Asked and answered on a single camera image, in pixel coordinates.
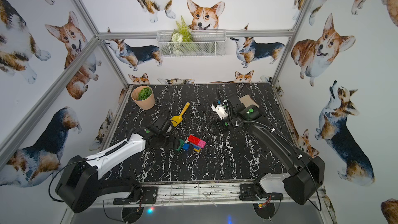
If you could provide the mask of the green lego brick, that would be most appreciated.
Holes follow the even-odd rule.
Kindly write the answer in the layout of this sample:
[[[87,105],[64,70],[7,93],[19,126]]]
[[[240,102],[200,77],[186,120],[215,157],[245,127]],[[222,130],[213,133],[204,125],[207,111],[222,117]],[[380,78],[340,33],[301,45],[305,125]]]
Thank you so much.
[[[179,141],[178,141],[178,143],[177,143],[175,149],[176,149],[178,152],[180,152],[180,151],[182,150],[182,147],[184,146],[184,144],[185,144],[185,141],[182,140],[182,139],[179,139]]]

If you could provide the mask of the dark blue small lego brick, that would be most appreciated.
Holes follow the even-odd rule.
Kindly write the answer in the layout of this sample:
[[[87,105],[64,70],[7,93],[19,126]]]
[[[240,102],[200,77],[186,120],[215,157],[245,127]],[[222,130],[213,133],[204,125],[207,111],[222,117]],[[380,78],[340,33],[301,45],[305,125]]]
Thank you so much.
[[[189,150],[189,147],[190,147],[190,144],[189,144],[189,143],[184,143],[182,149],[185,150],[185,151],[188,151],[188,150]]]

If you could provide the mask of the red lego brick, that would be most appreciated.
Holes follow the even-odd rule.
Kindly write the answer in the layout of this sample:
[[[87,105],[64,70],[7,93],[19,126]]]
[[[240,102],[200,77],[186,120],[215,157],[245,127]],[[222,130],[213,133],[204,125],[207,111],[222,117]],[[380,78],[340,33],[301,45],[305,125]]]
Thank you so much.
[[[193,145],[195,145],[195,146],[198,146],[198,142],[199,142],[200,140],[201,140],[201,139],[199,139],[199,138],[197,138],[197,137],[195,137],[195,136],[193,136],[193,135],[189,135],[189,136],[188,136],[188,142],[191,143],[191,144],[193,144]]]

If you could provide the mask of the pink small lego brick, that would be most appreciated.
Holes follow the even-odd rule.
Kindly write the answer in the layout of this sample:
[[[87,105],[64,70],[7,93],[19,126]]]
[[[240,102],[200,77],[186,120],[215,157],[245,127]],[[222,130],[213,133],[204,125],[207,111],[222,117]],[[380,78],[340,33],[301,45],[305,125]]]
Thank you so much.
[[[200,140],[200,141],[198,142],[198,146],[199,146],[200,148],[204,148],[205,145],[206,145],[206,142],[203,141],[203,140]]]

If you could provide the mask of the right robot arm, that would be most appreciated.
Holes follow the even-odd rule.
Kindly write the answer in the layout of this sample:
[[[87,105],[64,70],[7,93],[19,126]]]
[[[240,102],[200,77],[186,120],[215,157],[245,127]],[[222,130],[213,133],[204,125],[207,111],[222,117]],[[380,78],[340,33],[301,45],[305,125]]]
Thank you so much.
[[[285,173],[260,175],[240,194],[242,201],[270,200],[277,194],[287,194],[295,203],[304,205],[317,194],[323,184],[325,162],[292,144],[269,122],[262,109],[255,104],[246,106],[237,95],[218,97],[211,109],[219,117],[211,122],[212,131],[224,134],[246,130],[264,143],[286,169]]]

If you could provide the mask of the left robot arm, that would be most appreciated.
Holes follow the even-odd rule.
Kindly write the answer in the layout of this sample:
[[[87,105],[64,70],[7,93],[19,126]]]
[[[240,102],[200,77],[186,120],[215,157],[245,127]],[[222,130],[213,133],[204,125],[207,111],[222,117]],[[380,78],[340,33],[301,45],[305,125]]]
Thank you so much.
[[[108,182],[103,177],[127,158],[153,149],[153,142],[166,144],[176,129],[174,120],[157,118],[148,127],[132,128],[117,144],[88,157],[71,158],[58,175],[56,196],[50,198],[65,203],[74,213],[81,213],[93,203],[120,199],[132,203],[150,201],[148,190],[133,178]]]

